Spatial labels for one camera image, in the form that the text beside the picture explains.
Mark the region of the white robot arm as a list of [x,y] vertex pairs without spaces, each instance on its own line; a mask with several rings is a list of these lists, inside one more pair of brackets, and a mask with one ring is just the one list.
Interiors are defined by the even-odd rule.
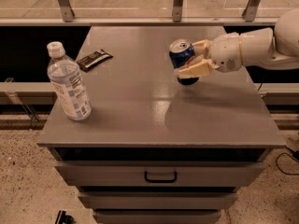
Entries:
[[274,28],[220,35],[192,43],[194,55],[180,68],[177,78],[209,76],[214,71],[234,72],[246,66],[267,70],[299,67],[299,8],[283,14]]

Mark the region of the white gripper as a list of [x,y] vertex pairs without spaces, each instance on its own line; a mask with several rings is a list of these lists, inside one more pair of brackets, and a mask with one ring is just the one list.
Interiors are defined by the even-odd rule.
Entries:
[[214,70],[227,73],[241,68],[238,33],[220,35],[212,42],[207,39],[200,40],[192,43],[192,46],[196,56],[210,56],[210,59],[187,61],[177,70],[179,78],[205,77]]

